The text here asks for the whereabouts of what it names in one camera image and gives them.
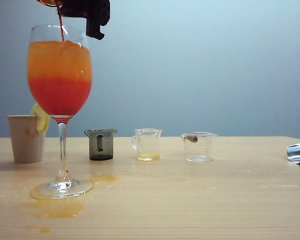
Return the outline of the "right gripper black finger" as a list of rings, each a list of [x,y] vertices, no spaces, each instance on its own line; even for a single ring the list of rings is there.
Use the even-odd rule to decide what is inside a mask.
[[[109,0],[89,0],[87,5],[86,35],[97,40],[105,36],[100,31],[110,20]]]

